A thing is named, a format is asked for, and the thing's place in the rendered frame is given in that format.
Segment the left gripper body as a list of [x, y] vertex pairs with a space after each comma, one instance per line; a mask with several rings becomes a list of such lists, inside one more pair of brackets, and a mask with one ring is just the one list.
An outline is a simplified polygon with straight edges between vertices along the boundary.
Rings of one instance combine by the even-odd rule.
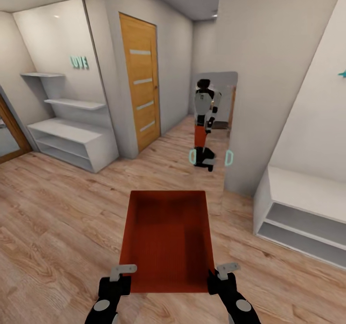
[[121, 296], [130, 295], [131, 276], [121, 276], [118, 281], [110, 282], [110, 277], [102, 277], [99, 282], [99, 297], [107, 290], [114, 289]]

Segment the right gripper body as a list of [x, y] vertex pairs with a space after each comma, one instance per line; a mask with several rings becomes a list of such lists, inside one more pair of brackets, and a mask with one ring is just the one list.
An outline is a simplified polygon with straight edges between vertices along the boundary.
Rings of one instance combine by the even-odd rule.
[[227, 288], [232, 287], [237, 290], [235, 274], [228, 272], [227, 275], [227, 280], [221, 280], [217, 275], [207, 277], [208, 293], [210, 295], [219, 294], [223, 300], [223, 292]]

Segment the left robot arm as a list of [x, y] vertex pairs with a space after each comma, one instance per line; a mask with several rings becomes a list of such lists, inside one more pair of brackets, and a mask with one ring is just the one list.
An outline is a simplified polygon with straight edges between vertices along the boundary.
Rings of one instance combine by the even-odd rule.
[[118, 324], [117, 305], [121, 296], [130, 295], [131, 276], [124, 273], [137, 271], [135, 264], [113, 265], [110, 277], [102, 277], [99, 282], [99, 299], [93, 305], [85, 324]]

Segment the storage box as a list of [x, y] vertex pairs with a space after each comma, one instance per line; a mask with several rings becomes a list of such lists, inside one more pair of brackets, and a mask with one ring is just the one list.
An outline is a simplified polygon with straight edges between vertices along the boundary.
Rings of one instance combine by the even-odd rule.
[[208, 293], [215, 274], [204, 190], [132, 190], [119, 265], [130, 293]]

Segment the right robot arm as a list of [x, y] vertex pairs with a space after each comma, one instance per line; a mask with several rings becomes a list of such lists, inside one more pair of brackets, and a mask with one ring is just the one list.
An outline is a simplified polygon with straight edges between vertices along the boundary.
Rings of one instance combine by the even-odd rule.
[[229, 324], [261, 324], [250, 302], [237, 291], [235, 274], [239, 270], [238, 262], [217, 265], [214, 275], [209, 269], [207, 277], [208, 293], [219, 294], [228, 311]]

